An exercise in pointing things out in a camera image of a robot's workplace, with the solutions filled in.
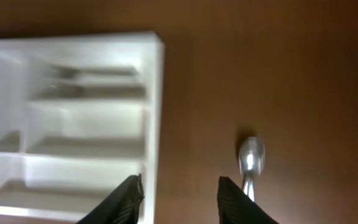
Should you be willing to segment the steel spoon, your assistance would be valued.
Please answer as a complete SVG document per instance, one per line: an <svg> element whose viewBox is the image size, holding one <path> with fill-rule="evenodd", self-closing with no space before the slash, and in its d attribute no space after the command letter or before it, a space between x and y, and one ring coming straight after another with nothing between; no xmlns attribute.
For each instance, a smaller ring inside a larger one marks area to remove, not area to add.
<svg viewBox="0 0 358 224"><path fill-rule="evenodd" d="M258 177L265 165L265 145L255 136L247 138L239 149L239 167L244 179L243 192L254 202L254 179Z"/></svg>

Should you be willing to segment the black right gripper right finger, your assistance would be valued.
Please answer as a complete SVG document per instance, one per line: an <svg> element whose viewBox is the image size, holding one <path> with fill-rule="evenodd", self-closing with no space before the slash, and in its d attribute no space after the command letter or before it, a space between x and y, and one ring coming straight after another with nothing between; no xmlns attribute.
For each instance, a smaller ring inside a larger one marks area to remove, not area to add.
<svg viewBox="0 0 358 224"><path fill-rule="evenodd" d="M220 176L217 202L220 224L278 224L230 178Z"/></svg>

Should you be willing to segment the steel fork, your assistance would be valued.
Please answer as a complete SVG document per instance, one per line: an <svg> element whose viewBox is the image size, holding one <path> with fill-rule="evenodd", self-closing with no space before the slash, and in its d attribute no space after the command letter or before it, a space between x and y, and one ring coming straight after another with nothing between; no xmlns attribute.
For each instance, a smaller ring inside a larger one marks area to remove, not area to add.
<svg viewBox="0 0 358 224"><path fill-rule="evenodd" d="M138 71L131 67L101 67L101 68L71 68L71 67L52 67L46 76L53 78L72 79L80 75L91 76L136 76Z"/></svg>
<svg viewBox="0 0 358 224"><path fill-rule="evenodd" d="M142 98L142 86L75 86L51 85L39 98Z"/></svg>

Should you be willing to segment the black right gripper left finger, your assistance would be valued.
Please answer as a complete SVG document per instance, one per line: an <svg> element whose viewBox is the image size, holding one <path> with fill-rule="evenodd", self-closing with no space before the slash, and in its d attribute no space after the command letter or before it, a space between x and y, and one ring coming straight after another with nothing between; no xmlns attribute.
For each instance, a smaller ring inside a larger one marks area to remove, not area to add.
<svg viewBox="0 0 358 224"><path fill-rule="evenodd" d="M142 175L130 175L77 224L137 224L143 199Z"/></svg>

